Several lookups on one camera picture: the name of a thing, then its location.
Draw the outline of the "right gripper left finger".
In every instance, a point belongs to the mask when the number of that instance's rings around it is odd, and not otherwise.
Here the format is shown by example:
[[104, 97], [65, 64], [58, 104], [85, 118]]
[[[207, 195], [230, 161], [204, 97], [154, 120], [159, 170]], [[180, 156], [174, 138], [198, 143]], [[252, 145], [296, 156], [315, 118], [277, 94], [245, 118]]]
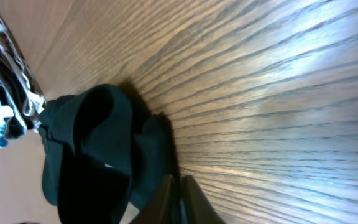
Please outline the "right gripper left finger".
[[171, 224], [174, 199], [175, 181], [172, 175], [166, 175], [131, 224]]

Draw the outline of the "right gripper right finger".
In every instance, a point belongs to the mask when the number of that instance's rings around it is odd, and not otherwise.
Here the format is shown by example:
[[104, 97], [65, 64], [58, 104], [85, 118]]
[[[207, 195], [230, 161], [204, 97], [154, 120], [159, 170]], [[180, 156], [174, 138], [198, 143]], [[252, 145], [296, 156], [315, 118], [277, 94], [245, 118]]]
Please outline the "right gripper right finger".
[[187, 224], [225, 224], [192, 175], [181, 179], [182, 214]]

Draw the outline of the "black t-shirt with logo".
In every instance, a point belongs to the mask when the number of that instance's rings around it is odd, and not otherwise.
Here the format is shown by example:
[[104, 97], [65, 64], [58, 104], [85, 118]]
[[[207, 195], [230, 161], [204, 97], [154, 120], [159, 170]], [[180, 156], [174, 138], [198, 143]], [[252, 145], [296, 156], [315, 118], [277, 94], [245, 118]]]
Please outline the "black t-shirt with logo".
[[144, 209], [177, 173], [166, 121], [115, 86], [49, 101], [39, 120], [42, 190], [62, 223], [119, 223], [129, 204]]

